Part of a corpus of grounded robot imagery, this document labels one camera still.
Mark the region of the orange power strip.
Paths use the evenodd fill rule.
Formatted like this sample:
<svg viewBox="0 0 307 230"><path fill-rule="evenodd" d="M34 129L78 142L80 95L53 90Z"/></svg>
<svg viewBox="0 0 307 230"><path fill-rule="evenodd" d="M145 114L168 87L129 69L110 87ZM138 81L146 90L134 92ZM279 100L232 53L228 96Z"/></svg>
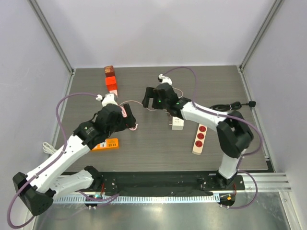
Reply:
<svg viewBox="0 0 307 230"><path fill-rule="evenodd" d="M96 145L91 151L115 150L119 148L117 138L108 138L104 142Z"/></svg>

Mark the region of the white cube socket adapter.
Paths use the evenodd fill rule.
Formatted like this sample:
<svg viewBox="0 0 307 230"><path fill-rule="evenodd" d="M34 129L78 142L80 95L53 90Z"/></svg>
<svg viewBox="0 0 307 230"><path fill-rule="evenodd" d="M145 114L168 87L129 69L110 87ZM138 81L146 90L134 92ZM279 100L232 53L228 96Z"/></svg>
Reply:
<svg viewBox="0 0 307 230"><path fill-rule="evenodd" d="M169 125L171 130L181 131L184 128L184 120L178 117L172 117L169 120Z"/></svg>

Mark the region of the red orange block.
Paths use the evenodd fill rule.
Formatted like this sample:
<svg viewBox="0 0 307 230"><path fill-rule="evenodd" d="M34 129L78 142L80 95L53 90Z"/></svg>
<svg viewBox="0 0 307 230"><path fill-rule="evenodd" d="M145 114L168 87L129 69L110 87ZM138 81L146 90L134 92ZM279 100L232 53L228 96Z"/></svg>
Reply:
<svg viewBox="0 0 307 230"><path fill-rule="evenodd" d="M110 76L105 78L106 87L109 91L117 91L117 79L116 76Z"/></svg>

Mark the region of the brown wooden block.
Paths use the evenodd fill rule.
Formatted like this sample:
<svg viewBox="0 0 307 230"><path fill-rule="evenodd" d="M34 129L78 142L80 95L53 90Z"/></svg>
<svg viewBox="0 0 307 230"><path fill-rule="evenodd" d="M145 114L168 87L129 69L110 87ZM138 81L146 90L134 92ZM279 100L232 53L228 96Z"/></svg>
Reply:
<svg viewBox="0 0 307 230"><path fill-rule="evenodd" d="M115 70L114 67L111 66L106 66L104 67L105 75L108 76L115 76Z"/></svg>

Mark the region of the beige power strip red sockets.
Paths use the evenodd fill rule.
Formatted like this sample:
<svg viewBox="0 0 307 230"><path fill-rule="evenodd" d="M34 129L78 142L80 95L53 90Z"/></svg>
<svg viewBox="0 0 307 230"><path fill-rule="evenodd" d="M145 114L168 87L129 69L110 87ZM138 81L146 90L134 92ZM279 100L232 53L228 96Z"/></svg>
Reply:
<svg viewBox="0 0 307 230"><path fill-rule="evenodd" d="M193 154L195 155L202 154L202 150L203 150L203 146L204 146L204 142L206 138L206 133L207 133L207 127L205 125L199 124L197 132L196 132L194 144L192 147Z"/></svg>

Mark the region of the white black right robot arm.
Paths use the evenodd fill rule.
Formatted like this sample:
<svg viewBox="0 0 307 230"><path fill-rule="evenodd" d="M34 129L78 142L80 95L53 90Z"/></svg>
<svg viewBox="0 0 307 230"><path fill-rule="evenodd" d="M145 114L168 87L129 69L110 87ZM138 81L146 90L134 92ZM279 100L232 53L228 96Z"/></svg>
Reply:
<svg viewBox="0 0 307 230"><path fill-rule="evenodd" d="M151 98L153 99L152 108L165 109L173 117L193 121L217 133L224 155L216 174L216 183L224 190L231 187L237 175L240 158L254 139L242 114L239 112L219 113L200 106L189 98L179 98L168 83L161 83L155 88L147 87L142 100L143 107L148 107Z"/></svg>

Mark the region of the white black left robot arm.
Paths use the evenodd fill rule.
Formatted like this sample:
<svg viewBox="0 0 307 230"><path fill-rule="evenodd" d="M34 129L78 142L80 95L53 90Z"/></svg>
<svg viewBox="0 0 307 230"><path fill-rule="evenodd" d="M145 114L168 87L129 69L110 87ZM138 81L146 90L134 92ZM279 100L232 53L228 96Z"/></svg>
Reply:
<svg viewBox="0 0 307 230"><path fill-rule="evenodd" d="M103 177L93 166L86 166L67 178L58 177L113 133L134 127L136 119L129 104L104 106L91 120L80 123L65 144L45 162L26 174L19 172L13 177L15 189L22 189L20 199L33 216L39 216L56 199L67 194L82 189L99 190Z"/></svg>

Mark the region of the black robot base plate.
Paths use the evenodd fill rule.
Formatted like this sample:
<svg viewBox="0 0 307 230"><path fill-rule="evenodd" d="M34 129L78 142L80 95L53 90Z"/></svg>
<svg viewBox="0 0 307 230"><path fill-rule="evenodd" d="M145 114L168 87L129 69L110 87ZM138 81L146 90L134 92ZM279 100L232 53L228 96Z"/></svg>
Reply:
<svg viewBox="0 0 307 230"><path fill-rule="evenodd" d="M103 172L103 194L120 197L176 197L183 200L204 197L232 206L238 191L245 190L243 177L223 179L211 172Z"/></svg>

